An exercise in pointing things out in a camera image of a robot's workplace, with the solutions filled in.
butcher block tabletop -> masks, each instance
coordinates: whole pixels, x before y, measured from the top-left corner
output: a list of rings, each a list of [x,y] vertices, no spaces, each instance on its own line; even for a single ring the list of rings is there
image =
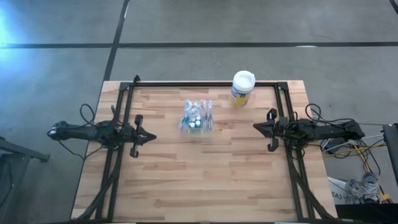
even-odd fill
[[[306,118],[303,81],[286,82],[294,111]],[[113,118],[111,105],[116,106],[119,85],[104,82],[96,122]],[[252,126],[277,108],[274,89],[255,87],[243,108],[231,107],[230,91],[228,87],[134,87],[130,123],[142,114],[142,127],[157,139],[139,146],[136,159],[129,156],[132,144],[125,144],[114,222],[297,220],[283,141],[275,152],[268,152],[269,139]],[[213,100],[211,134],[180,133],[185,100]],[[87,154],[99,147],[90,142]],[[106,149],[101,149],[84,162],[72,218],[82,214],[100,190],[105,158]],[[336,216],[319,147],[307,147],[304,161],[311,191]],[[303,195],[301,201],[305,210]]]

plastic bag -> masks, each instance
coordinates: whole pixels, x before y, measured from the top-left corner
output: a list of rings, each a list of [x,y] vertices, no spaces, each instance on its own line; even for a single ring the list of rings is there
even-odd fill
[[[205,134],[213,130],[211,110],[213,102],[201,100],[185,102],[184,116],[181,118],[180,130],[187,134]]]

cylindrical container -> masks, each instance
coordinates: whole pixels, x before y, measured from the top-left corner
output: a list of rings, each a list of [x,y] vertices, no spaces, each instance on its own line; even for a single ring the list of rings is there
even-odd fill
[[[240,71],[234,76],[229,102],[234,107],[242,107],[249,101],[249,96],[256,83],[254,74]]]

concrete floor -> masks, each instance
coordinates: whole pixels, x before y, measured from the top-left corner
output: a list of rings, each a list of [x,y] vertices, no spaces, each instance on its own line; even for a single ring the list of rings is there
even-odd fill
[[[123,0],[0,0],[0,44],[112,43]],[[121,42],[384,42],[398,40],[387,0],[131,0]],[[34,161],[9,223],[67,220],[81,160],[45,133],[53,123],[82,123],[95,107],[110,49],[0,49],[0,136],[51,159]],[[328,119],[395,123],[398,47],[119,49],[111,80],[304,80]],[[370,136],[379,126],[363,126]],[[84,154],[86,141],[67,141]],[[374,155],[381,184],[398,201],[387,149]],[[357,157],[325,159],[328,175],[360,179]]]

black floor stripe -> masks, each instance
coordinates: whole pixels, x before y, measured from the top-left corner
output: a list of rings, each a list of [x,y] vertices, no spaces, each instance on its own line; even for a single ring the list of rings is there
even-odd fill
[[[396,11],[397,15],[398,15],[398,5],[396,0],[390,0],[391,6],[394,8],[394,10]]]
[[[123,7],[122,7],[122,11],[120,13],[120,18],[119,18],[119,23],[118,23],[118,28],[116,29],[116,33],[114,35],[113,46],[111,49],[111,53],[109,54],[108,62],[106,64],[103,81],[109,81],[109,79],[111,78],[113,63],[114,63],[114,59],[116,57],[116,52],[118,51],[118,44],[120,41],[120,36],[122,35],[123,24],[124,24],[124,20],[126,18],[126,13],[127,13],[127,8],[128,8],[129,3],[130,3],[130,0],[124,0],[124,2],[123,2]]]
[[[126,43],[118,48],[223,48],[223,47],[397,47],[398,42],[265,42],[265,43]]]
[[[86,49],[112,46],[113,44],[0,44],[0,49]]]

